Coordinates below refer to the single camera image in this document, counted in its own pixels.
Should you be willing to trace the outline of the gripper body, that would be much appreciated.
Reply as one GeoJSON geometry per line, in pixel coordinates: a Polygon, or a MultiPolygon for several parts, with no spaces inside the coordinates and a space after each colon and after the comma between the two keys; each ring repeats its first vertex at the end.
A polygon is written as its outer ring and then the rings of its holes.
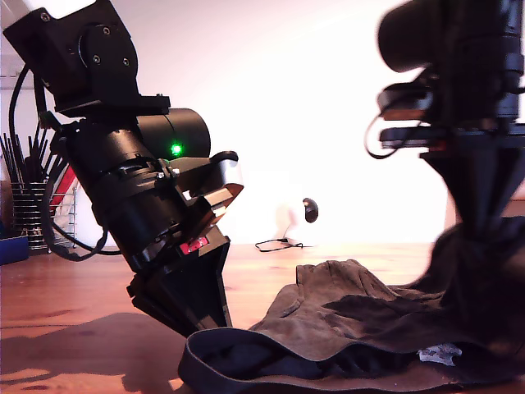
{"type": "Polygon", "coordinates": [[[231,203],[223,172],[105,172],[91,182],[90,199],[133,272],[222,271],[229,240],[216,224],[231,203]]]}
{"type": "Polygon", "coordinates": [[[389,153],[388,158],[401,149],[425,148],[428,152],[452,152],[470,149],[523,148],[524,123],[496,121],[487,128],[433,126],[419,121],[415,126],[389,127],[379,134],[379,142],[389,153]]]}

